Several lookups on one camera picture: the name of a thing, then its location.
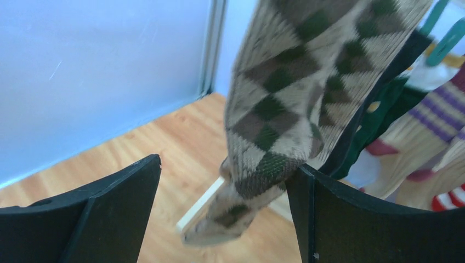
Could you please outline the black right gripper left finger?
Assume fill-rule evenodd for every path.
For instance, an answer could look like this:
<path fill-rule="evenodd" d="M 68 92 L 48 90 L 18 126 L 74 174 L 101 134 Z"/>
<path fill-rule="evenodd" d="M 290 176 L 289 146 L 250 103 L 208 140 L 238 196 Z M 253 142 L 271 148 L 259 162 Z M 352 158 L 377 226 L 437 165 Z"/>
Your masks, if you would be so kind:
<path fill-rule="evenodd" d="M 157 154 L 26 207 L 1 209 L 1 262 L 137 262 L 161 175 Z"/>

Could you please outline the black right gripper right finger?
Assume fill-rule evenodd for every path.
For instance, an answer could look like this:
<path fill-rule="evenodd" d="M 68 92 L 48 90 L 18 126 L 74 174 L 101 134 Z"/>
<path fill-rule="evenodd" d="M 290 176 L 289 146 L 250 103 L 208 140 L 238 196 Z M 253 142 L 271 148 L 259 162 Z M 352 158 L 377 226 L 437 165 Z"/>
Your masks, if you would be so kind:
<path fill-rule="evenodd" d="M 425 211 L 300 167 L 286 188 L 303 262 L 464 262 L 464 209 Z"/>

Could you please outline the argyle brown sock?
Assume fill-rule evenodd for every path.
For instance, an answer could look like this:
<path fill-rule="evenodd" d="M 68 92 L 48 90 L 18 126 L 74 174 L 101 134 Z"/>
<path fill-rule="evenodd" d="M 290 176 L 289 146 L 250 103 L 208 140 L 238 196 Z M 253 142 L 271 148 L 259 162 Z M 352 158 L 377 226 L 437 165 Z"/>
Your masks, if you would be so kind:
<path fill-rule="evenodd" d="M 225 182 L 196 224 L 180 233 L 182 242 L 189 246 L 209 247 L 238 239 L 261 210 L 284 195 L 285 189 L 284 184 L 279 184 L 257 198 L 240 202 Z"/>
<path fill-rule="evenodd" d="M 241 201 L 323 164 L 431 1 L 260 1 L 224 117 Z"/>

